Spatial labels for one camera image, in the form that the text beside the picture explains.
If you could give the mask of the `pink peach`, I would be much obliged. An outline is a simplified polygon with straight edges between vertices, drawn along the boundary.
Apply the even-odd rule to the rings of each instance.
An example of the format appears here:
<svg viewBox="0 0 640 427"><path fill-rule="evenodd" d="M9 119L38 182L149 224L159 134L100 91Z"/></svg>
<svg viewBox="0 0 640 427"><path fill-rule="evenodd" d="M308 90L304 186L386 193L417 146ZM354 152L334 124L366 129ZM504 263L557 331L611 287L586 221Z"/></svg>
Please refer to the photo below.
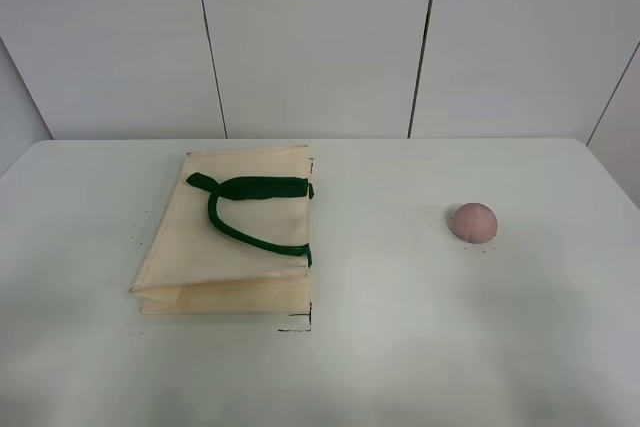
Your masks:
<svg viewBox="0 0 640 427"><path fill-rule="evenodd" d="M481 203L466 203L458 207L448 220L450 231L458 239L472 244L485 244L498 232L495 213Z"/></svg>

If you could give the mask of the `cream linen bag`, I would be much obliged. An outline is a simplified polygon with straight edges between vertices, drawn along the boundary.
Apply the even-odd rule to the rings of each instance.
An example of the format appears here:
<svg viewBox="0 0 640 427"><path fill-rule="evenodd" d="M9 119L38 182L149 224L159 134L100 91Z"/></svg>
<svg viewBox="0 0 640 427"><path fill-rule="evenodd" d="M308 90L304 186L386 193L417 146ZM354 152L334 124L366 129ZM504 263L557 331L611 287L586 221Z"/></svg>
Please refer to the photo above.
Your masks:
<svg viewBox="0 0 640 427"><path fill-rule="evenodd" d="M188 183L239 177L310 181L306 146L190 152L130 291L144 314L308 313L308 257L282 255L232 238L211 223L209 192Z"/></svg>

